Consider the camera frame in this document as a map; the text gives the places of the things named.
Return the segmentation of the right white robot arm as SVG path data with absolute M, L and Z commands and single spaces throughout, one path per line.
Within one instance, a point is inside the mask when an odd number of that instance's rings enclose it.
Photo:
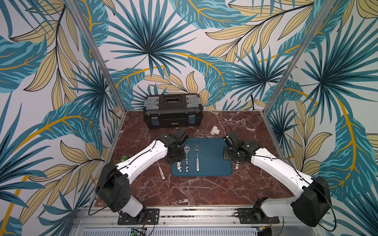
M 253 207 L 255 221 L 261 222 L 274 217 L 296 217 L 310 227 L 319 225 L 322 218 L 332 208 L 328 182 L 301 173 L 294 167 L 274 156 L 256 141 L 244 142 L 227 135 L 224 154 L 237 163 L 247 163 L 266 171 L 293 194 L 290 198 L 261 199 Z

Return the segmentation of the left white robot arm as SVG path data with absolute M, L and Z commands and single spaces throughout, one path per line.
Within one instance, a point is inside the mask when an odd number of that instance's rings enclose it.
M 137 217 L 144 209 L 143 204 L 131 194 L 133 181 L 151 165 L 165 158 L 166 162 L 183 160 L 186 132 L 161 134 L 149 146 L 117 165 L 108 163 L 100 173 L 96 194 L 112 212 L 122 211 Z

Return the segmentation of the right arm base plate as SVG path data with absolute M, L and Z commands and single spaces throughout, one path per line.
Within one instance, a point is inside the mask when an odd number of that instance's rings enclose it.
M 271 226 L 273 224 L 280 223 L 278 217 L 268 217 L 261 210 L 255 208 L 238 208 L 233 215 L 239 219 L 240 224 L 260 224 Z

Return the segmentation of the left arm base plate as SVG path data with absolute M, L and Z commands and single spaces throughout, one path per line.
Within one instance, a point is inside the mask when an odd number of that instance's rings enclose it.
M 159 222 L 159 208 L 143 209 L 136 217 L 121 211 L 118 218 L 118 225 L 157 225 Z

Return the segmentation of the fork with cow-pattern handle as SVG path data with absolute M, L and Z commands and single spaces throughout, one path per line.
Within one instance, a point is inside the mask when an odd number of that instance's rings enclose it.
M 182 162 L 177 162 L 177 170 L 182 172 Z

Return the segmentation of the spoon with cow-pattern handle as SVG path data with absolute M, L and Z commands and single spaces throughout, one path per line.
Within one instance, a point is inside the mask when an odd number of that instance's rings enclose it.
M 190 146 L 189 145 L 184 146 L 184 152 L 185 152 L 185 171 L 188 172 L 189 171 L 188 154 L 190 152 Z

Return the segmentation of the spoon with hello kitty handle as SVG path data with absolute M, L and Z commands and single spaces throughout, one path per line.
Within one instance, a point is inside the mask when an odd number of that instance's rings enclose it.
M 157 163 L 157 166 L 158 166 L 158 169 L 159 169 L 159 173 L 160 173 L 161 178 L 162 178 L 163 180 L 165 180 L 165 175 L 164 175 L 164 173 L 163 173 L 163 171 L 162 171 L 162 168 L 161 168 L 160 164 Z

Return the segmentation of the fork with hello kitty handle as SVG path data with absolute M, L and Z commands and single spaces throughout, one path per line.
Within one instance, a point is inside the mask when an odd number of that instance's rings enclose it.
M 199 145 L 195 145 L 195 153 L 196 153 L 196 171 L 200 170 L 200 165 L 199 165 Z

